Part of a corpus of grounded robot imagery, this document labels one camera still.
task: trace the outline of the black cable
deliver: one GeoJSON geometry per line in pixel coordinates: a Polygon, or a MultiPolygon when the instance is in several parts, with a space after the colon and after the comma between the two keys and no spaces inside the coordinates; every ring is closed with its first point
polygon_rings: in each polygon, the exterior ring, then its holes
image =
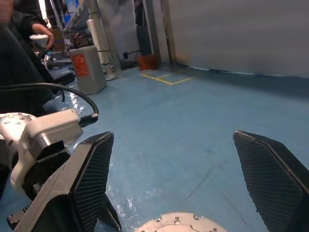
{"type": "Polygon", "coordinates": [[[122,55],[123,55],[123,59],[120,61],[122,62],[124,59],[129,59],[129,55],[132,54],[132,53],[135,53],[136,52],[136,55],[135,55],[135,58],[134,58],[134,61],[136,61],[136,57],[138,55],[138,53],[140,53],[140,50],[136,50],[136,51],[133,51],[133,52],[124,52],[122,55]]]}
{"type": "MultiPolygon", "coordinates": [[[[110,51],[108,50],[108,51],[98,51],[98,52],[110,52],[110,51]]],[[[106,64],[103,64],[103,65],[108,65],[108,64],[110,64],[110,62],[106,63],[106,64]]]]}
{"type": "Polygon", "coordinates": [[[62,95],[62,102],[64,102],[66,100],[66,96],[64,95],[63,90],[61,90],[61,95],[62,95]]]}
{"type": "Polygon", "coordinates": [[[81,117],[80,125],[85,127],[89,124],[95,123],[98,120],[98,107],[97,105],[88,98],[85,94],[66,86],[55,85],[51,83],[35,83],[35,84],[20,84],[20,85],[11,85],[11,86],[0,86],[0,92],[7,92],[7,91],[18,91],[24,89],[33,89],[33,88],[56,88],[61,90],[66,90],[68,92],[74,93],[75,95],[79,96],[85,102],[87,102],[93,109],[94,113],[89,116],[81,117]]]}

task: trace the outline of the metal disc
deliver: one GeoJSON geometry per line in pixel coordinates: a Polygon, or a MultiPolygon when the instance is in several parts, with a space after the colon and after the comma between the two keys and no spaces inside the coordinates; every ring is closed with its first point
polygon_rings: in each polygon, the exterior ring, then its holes
{"type": "Polygon", "coordinates": [[[160,218],[148,221],[135,232],[227,232],[227,230],[206,217],[174,212],[162,214],[160,218]]]}

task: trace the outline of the white cylindrical pipe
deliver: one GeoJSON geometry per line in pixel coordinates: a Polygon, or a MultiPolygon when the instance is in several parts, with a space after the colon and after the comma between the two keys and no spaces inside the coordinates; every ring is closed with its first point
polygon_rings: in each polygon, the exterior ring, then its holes
{"type": "Polygon", "coordinates": [[[109,51],[109,47],[106,43],[105,33],[100,23],[98,15],[92,14],[91,17],[92,19],[87,20],[87,26],[91,33],[94,45],[97,47],[98,51],[103,51],[98,52],[100,62],[101,64],[106,64],[105,65],[106,73],[110,75],[112,74],[112,67],[109,52],[106,52],[109,51]]]}

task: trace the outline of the gray wall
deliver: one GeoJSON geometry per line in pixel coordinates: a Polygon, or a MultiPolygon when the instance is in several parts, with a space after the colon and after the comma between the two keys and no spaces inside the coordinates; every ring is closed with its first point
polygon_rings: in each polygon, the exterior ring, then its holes
{"type": "MultiPolygon", "coordinates": [[[[104,5],[104,14],[110,24],[116,50],[120,59],[124,52],[133,52],[139,49],[136,34],[134,1],[98,0],[104,5]]],[[[134,61],[135,53],[129,55],[134,61]]]]}
{"type": "MultiPolygon", "coordinates": [[[[168,1],[179,63],[309,76],[309,0],[168,1]]],[[[158,5],[154,0],[160,50],[166,58],[158,5]]]]}

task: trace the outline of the blue floor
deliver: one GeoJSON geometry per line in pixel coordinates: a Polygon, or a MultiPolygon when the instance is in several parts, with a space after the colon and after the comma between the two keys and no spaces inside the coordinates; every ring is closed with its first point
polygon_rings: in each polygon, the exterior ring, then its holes
{"type": "MultiPolygon", "coordinates": [[[[243,130],[278,140],[308,168],[309,80],[182,68],[141,74],[126,71],[91,96],[99,121],[79,139],[114,131],[107,194],[123,231],[133,232],[165,212],[186,211],[230,232],[266,232],[232,135],[243,130]]],[[[82,116],[91,112],[71,94],[59,108],[67,106],[82,116]]],[[[10,231],[6,217],[25,202],[6,189],[0,231],[10,231]]],[[[104,228],[98,224],[96,231],[104,228]]]]}

